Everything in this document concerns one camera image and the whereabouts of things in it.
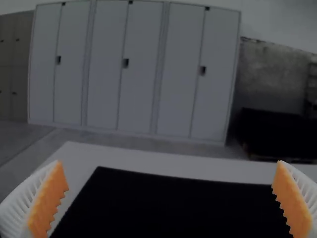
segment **black mat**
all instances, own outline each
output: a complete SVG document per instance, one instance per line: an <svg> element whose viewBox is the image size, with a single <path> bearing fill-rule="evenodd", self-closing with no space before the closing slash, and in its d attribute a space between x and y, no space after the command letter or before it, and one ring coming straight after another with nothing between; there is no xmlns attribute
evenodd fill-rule
<svg viewBox="0 0 317 238"><path fill-rule="evenodd" d="M240 143L255 157L276 161L317 158L317 119L243 108L236 132Z"/></svg>
<svg viewBox="0 0 317 238"><path fill-rule="evenodd" d="M269 185L98 167L52 238L291 238Z"/></svg>

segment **concrete floor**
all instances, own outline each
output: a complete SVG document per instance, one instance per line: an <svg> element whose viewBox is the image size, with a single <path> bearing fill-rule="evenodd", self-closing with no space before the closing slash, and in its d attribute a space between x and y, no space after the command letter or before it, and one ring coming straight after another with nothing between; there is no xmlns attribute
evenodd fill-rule
<svg viewBox="0 0 317 238"><path fill-rule="evenodd" d="M0 121L0 166L52 130L49 126Z"/></svg>
<svg viewBox="0 0 317 238"><path fill-rule="evenodd" d="M0 158L7 153L7 146L13 148L10 153L15 155L8 157L9 161L0 167L0 202L66 141L171 154L196 155L211 157L211 159L247 158L237 144L218 147L2 121L0 121L0 130L3 131L3 133L0 133Z"/></svg>

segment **cabinet door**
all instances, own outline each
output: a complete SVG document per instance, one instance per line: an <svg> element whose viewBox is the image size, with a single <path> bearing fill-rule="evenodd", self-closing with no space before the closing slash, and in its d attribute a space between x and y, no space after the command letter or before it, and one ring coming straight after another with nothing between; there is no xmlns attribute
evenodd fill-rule
<svg viewBox="0 0 317 238"><path fill-rule="evenodd" d="M0 16L0 66L12 65L13 36L18 13Z"/></svg>
<svg viewBox="0 0 317 238"><path fill-rule="evenodd" d="M53 88L57 33L61 4L36 9L29 85L29 116L32 120L53 121Z"/></svg>
<svg viewBox="0 0 317 238"><path fill-rule="evenodd" d="M199 6L170 5L158 134L190 134L204 10Z"/></svg>
<svg viewBox="0 0 317 238"><path fill-rule="evenodd" d="M123 56L118 129L149 133L162 3L129 5Z"/></svg>
<svg viewBox="0 0 317 238"><path fill-rule="evenodd" d="M87 125L115 129L127 1L98 1L89 70Z"/></svg>
<svg viewBox="0 0 317 238"><path fill-rule="evenodd" d="M16 66L11 78L11 119L27 119L28 66Z"/></svg>
<svg viewBox="0 0 317 238"><path fill-rule="evenodd" d="M0 66L0 119L10 118L11 67Z"/></svg>
<svg viewBox="0 0 317 238"><path fill-rule="evenodd" d="M82 80L90 2L67 2L61 11L55 72L54 121L81 124Z"/></svg>
<svg viewBox="0 0 317 238"><path fill-rule="evenodd" d="M14 34L13 65L25 66L29 61L33 11L18 13Z"/></svg>
<svg viewBox="0 0 317 238"><path fill-rule="evenodd" d="M231 88L234 86L239 13L211 8L206 11L201 66L192 137L223 141Z"/></svg>

